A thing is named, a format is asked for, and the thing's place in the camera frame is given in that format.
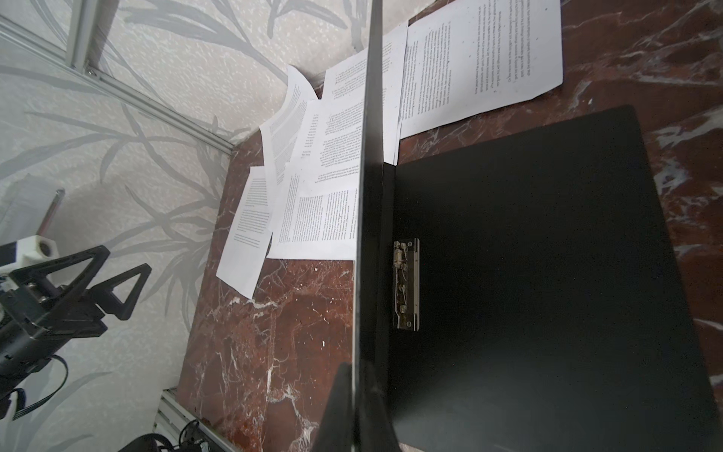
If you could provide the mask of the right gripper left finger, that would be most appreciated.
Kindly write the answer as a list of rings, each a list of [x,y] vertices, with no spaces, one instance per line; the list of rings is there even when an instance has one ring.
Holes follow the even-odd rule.
[[[352,366],[341,363],[318,428],[312,452],[350,452],[354,433]]]

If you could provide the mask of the printed paper sheet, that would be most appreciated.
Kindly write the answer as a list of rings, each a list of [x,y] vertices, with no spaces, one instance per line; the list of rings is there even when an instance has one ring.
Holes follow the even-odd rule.
[[[265,167],[251,167],[218,265],[217,277],[252,299],[271,239]]]

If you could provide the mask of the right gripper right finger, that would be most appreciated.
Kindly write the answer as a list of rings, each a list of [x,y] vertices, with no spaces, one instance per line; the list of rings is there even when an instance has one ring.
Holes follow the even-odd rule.
[[[357,410],[356,446],[361,452],[400,452],[399,442],[384,400],[374,389],[361,395]]]

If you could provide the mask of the folder white cover black inside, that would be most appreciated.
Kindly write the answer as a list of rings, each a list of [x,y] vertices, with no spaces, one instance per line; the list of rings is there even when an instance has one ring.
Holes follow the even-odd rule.
[[[423,451],[722,448],[722,5],[560,1],[562,84],[401,145],[418,331],[383,331]]]

